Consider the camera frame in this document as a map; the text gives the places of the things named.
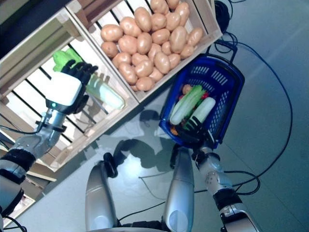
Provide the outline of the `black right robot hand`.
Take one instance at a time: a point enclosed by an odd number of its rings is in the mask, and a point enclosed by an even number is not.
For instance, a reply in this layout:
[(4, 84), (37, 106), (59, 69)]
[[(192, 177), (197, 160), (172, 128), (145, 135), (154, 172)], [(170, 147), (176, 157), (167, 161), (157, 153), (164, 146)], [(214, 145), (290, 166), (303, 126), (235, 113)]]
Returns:
[(187, 120), (186, 124), (175, 127), (178, 137), (183, 144), (189, 144), (193, 147), (205, 145), (214, 148), (214, 138), (212, 134), (204, 128), (203, 123), (196, 116)]

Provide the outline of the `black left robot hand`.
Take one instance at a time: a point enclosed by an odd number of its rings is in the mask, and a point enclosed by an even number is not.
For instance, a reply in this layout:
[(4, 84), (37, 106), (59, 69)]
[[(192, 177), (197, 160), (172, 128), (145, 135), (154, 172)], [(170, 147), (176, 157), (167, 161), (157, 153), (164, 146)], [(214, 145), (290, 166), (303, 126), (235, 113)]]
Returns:
[(97, 69), (90, 63), (69, 60), (52, 76), (45, 95), (46, 107), (65, 115), (81, 112), (89, 99), (86, 86)]

